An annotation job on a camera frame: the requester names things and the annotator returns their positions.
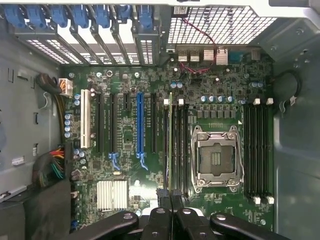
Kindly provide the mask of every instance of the white pci slot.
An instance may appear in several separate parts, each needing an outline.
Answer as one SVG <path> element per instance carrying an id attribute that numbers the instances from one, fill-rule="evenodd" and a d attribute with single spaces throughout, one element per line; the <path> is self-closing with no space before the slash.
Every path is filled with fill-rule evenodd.
<path id="1" fill-rule="evenodd" d="M 81 90 L 81 138 L 80 147 L 90 148 L 90 91 Z"/>

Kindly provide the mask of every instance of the cpu socket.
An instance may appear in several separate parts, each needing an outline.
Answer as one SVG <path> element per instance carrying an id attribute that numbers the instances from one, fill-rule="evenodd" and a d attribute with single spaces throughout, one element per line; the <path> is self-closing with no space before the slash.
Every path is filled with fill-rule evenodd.
<path id="1" fill-rule="evenodd" d="M 229 187 L 236 192 L 244 175 L 236 126 L 229 131 L 207 132 L 196 125 L 191 138 L 192 184 L 196 193 L 206 187 Z"/>

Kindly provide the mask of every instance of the chipset heatsink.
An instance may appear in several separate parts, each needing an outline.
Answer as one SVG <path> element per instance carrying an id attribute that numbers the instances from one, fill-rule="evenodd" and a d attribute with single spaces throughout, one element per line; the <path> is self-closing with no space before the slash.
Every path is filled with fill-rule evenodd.
<path id="1" fill-rule="evenodd" d="M 236 126 L 223 132 L 207 132 L 195 126 L 191 138 L 191 180 L 196 193 L 206 187 L 237 191 L 244 176 L 240 142 Z"/>
<path id="2" fill-rule="evenodd" d="M 128 208 L 128 181 L 99 181 L 96 184 L 96 204 L 99 211 Z"/>

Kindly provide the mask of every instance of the green circuit board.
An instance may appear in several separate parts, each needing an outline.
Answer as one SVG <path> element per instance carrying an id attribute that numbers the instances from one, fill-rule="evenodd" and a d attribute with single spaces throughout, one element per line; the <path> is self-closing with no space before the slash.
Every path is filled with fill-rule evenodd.
<path id="1" fill-rule="evenodd" d="M 157 207 L 156 190 L 168 187 L 181 190 L 184 205 L 200 209 L 206 217 L 217 212 L 231 213 L 273 230 L 273 205 L 249 203 L 241 184 L 235 192 L 228 187 L 204 187 L 197 193 L 190 170 L 193 161 L 190 140 L 195 126 L 208 132 L 228 131 L 235 126 L 243 157 L 243 125 L 246 123 L 239 101 L 253 102 L 255 98 L 266 101 L 269 89 L 265 81 L 272 75 L 271 62 L 215 66 L 201 75 L 181 73 L 174 64 L 162 68 L 75 66 L 66 67 L 62 76 L 70 79 L 70 73 L 74 74 L 73 95 L 94 89 L 90 98 L 91 147 L 81 149 L 85 157 L 75 156 L 72 169 L 77 171 L 72 180 L 79 193 L 74 206 L 74 218 L 79 226 L 92 224 L 123 209 L 140 214 L 145 208 Z M 147 170 L 137 157 L 138 93 L 143 93 L 142 144 Z M 219 96 L 223 97 L 222 102 L 217 101 Z M 103 105 L 97 107 L 97 101 Z M 77 149 L 81 111 L 75 99 L 66 102 L 66 113 L 73 115 L 72 137 L 66 140 L 72 141 Z M 117 153 L 119 169 L 110 157 L 113 151 Z M 116 184 L 111 183 L 123 181 L 127 189 L 116 189 Z M 110 194 L 120 194 L 122 200 L 118 207 L 101 209 L 101 200 L 111 204 L 101 198 L 102 185 L 105 188 L 112 185 L 114 190 Z"/>

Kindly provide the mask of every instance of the motherboard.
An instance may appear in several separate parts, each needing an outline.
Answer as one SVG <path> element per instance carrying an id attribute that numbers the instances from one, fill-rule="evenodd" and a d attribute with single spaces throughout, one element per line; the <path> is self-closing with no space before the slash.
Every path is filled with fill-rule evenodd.
<path id="1" fill-rule="evenodd" d="M 157 189 L 168 189 L 206 217 L 225 212 L 273 230 L 273 202 L 263 201 L 273 193 L 271 75 L 269 61 L 202 74 L 174 62 L 66 67 L 79 227 L 123 210 L 140 216 L 158 207 Z"/>

